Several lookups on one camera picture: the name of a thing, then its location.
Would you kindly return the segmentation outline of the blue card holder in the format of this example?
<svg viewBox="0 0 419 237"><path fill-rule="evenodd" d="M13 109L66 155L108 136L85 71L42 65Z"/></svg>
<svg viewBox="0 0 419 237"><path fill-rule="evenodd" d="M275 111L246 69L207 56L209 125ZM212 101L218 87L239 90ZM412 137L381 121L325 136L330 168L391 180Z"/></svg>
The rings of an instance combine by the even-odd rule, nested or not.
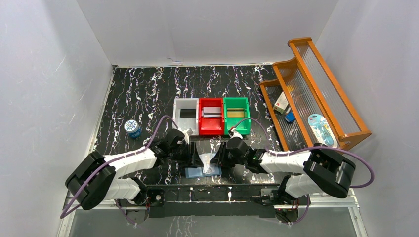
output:
<svg viewBox="0 0 419 237"><path fill-rule="evenodd" d="M187 179L218 176L222 174L221 167L213 164L210 161L215 157L215 153L200 154L199 158L203 163L202 167L189 167L185 170L185 177Z"/></svg>

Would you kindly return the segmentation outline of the green plastic bin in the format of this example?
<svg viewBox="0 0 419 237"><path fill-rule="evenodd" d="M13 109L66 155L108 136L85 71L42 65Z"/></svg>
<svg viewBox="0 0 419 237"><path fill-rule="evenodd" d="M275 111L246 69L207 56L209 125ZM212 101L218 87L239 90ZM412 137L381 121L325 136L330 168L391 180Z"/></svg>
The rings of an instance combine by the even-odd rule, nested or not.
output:
<svg viewBox="0 0 419 237"><path fill-rule="evenodd" d="M244 118L250 117L249 100L247 97L224 97L224 121L225 135L229 134L229 130L235 127L241 135L250 135L251 120L247 119L239 123Z"/></svg>

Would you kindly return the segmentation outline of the red plastic bin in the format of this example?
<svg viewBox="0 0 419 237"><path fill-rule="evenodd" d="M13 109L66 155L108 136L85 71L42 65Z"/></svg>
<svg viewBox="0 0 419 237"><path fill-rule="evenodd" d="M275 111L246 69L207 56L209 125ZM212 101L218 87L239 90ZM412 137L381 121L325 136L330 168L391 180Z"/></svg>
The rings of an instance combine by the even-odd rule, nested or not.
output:
<svg viewBox="0 0 419 237"><path fill-rule="evenodd" d="M204 118L201 109L205 106L221 107L221 118ZM222 136L225 132L223 98L199 98L198 132L200 136Z"/></svg>

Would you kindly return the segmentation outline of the white plastic bin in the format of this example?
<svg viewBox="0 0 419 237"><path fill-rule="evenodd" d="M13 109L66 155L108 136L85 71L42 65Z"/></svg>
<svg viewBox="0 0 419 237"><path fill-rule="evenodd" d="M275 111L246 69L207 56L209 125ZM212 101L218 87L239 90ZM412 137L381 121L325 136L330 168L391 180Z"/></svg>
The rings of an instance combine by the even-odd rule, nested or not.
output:
<svg viewBox="0 0 419 237"><path fill-rule="evenodd" d="M192 136L198 136L198 98L175 98L173 120L180 130L191 129Z"/></svg>

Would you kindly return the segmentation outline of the silver VIP card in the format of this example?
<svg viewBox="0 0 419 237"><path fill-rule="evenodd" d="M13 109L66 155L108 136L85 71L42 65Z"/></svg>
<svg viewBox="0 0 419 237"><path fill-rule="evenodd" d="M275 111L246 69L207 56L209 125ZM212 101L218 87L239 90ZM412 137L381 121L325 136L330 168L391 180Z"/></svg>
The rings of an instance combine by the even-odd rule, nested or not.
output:
<svg viewBox="0 0 419 237"><path fill-rule="evenodd" d="M201 116L204 117L204 118L221 118L222 117L222 108L221 107L212 107L212 106L202 107Z"/></svg>

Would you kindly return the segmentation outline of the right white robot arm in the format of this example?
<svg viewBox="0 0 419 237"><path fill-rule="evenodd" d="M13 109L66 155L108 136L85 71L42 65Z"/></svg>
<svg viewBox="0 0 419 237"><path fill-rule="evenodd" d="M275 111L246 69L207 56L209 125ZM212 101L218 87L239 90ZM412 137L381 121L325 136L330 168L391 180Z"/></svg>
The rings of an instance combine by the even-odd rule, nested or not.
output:
<svg viewBox="0 0 419 237"><path fill-rule="evenodd" d="M356 165L337 149L317 143L293 152L254 149L240 136L222 142L212 164L225 168L243 165L253 173L286 172L276 196L284 204L313 193L346 198Z"/></svg>

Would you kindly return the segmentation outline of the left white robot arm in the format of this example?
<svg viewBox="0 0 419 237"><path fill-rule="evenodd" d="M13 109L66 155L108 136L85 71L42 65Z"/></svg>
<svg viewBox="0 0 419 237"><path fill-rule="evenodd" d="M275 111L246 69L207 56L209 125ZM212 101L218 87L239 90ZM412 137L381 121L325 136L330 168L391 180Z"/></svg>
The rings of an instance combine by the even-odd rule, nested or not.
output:
<svg viewBox="0 0 419 237"><path fill-rule="evenodd" d="M137 177L128 175L163 165L168 160L189 167L202 167L196 144L190 140L192 129L171 129L164 138L148 148L103 156L91 152L67 178L65 186L82 209L91 210L104 200L125 199L135 205L151 200L149 188Z"/></svg>

